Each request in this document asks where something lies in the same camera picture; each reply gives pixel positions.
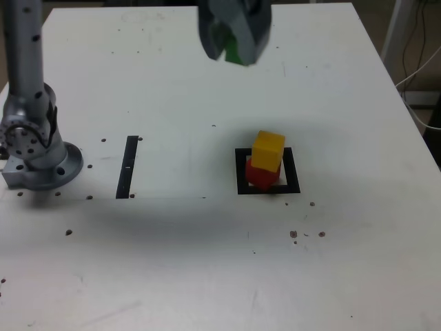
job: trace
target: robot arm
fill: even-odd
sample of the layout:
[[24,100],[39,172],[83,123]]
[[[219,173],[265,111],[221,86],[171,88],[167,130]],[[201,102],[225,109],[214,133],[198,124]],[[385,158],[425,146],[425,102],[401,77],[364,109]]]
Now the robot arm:
[[41,1],[5,0],[9,94],[0,143],[10,154],[2,175],[10,188],[48,190],[75,178],[80,150],[61,139],[55,93],[43,81]]
[[[208,57],[219,58],[234,40],[241,63],[255,63],[269,38],[269,1],[200,0],[199,34]],[[55,93],[43,80],[41,0],[3,2],[9,94],[0,144],[10,158],[2,175],[10,188],[57,188],[81,171],[83,157],[61,139]]]

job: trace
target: stacked blocks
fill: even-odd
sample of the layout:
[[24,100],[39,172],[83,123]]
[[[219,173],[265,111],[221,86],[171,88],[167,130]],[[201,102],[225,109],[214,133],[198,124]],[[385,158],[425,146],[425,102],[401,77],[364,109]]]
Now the stacked blocks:
[[285,137],[260,131],[253,144],[252,156],[245,167],[247,181],[262,191],[268,190],[280,176]]

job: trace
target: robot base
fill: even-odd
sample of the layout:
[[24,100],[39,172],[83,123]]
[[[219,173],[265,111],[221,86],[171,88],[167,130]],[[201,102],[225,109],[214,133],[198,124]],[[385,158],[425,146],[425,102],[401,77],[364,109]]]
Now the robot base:
[[81,171],[83,156],[71,143],[64,143],[66,158],[54,168],[30,170],[23,160],[10,156],[2,175],[9,188],[27,188],[29,190],[51,190],[69,183]]

